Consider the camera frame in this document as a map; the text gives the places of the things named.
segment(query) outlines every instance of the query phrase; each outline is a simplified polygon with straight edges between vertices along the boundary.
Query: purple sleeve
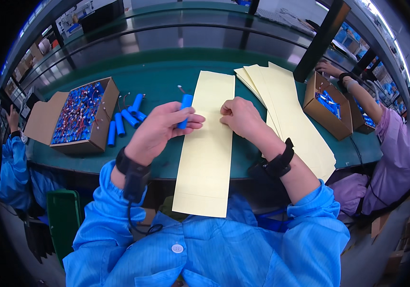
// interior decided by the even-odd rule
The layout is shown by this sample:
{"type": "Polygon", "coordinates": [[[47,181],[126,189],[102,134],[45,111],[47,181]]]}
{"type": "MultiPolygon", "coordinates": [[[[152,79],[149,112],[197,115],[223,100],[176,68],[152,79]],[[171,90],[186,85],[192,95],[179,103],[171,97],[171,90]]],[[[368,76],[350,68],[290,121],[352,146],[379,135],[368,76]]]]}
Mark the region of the purple sleeve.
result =
{"type": "Polygon", "coordinates": [[[382,159],[398,169],[410,169],[410,130],[394,110],[384,108],[375,133],[382,141],[382,159]]]}

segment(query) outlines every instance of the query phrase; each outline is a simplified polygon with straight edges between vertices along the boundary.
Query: white button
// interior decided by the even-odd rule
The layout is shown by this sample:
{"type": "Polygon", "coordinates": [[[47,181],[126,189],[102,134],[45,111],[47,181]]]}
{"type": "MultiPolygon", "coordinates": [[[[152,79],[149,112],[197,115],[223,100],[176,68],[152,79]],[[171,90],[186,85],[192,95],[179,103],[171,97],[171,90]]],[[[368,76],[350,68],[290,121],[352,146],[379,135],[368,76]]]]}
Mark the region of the white button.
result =
{"type": "Polygon", "coordinates": [[[184,248],[179,244],[173,244],[173,246],[172,246],[172,251],[174,253],[181,253],[181,252],[183,252],[183,250],[184,250],[184,248]]]}

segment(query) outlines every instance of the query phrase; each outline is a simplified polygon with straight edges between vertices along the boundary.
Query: battery with red wire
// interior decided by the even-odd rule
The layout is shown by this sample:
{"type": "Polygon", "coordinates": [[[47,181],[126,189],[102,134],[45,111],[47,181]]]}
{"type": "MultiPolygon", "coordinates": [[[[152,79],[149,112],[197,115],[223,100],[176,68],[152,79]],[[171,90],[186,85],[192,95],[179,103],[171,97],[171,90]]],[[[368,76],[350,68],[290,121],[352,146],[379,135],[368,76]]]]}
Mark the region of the battery with red wire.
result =
{"type": "Polygon", "coordinates": [[[99,82],[72,90],[60,112],[51,144],[89,140],[92,126],[96,124],[99,129],[101,119],[95,114],[104,92],[99,82]]]}

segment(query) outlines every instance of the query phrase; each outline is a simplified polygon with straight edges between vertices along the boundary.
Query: pink jacket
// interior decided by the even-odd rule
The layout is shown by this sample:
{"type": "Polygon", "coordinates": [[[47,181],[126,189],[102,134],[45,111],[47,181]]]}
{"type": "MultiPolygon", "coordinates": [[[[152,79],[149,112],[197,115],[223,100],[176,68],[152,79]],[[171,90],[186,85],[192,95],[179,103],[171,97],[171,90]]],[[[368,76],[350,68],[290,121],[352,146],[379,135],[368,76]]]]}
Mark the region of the pink jacket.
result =
{"type": "Polygon", "coordinates": [[[371,184],[366,188],[367,176],[352,174],[329,186],[340,210],[347,215],[356,212],[362,197],[361,212],[368,215],[397,201],[410,188],[410,127],[395,111],[384,108],[375,133],[382,142],[383,156],[374,169],[371,184]]]}

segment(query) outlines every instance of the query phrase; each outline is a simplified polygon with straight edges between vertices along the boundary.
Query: hand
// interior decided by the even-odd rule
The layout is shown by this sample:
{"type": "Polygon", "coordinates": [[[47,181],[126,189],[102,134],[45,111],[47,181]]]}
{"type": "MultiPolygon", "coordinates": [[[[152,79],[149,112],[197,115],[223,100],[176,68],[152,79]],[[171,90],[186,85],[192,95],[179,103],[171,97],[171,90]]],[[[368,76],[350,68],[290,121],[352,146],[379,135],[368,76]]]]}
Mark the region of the hand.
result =
{"type": "Polygon", "coordinates": [[[167,141],[179,135],[188,135],[200,129],[205,118],[194,114],[192,107],[181,109],[174,101],[155,107],[133,134],[125,148],[125,155],[138,164],[148,166],[164,150],[167,141]],[[177,123],[188,119],[185,129],[177,129],[177,123]]]}
{"type": "Polygon", "coordinates": [[[11,111],[6,115],[6,119],[9,124],[9,128],[11,129],[11,133],[17,131],[19,126],[19,114],[16,109],[14,109],[14,105],[11,105],[11,111]]]}
{"type": "Polygon", "coordinates": [[[220,112],[223,115],[220,118],[221,123],[225,123],[237,135],[252,143],[269,128],[262,120],[258,110],[253,106],[253,103],[241,97],[226,100],[220,112]]]}
{"type": "Polygon", "coordinates": [[[315,67],[318,72],[326,72],[329,75],[339,78],[340,74],[344,73],[342,70],[331,65],[327,60],[320,60],[315,67]]]}

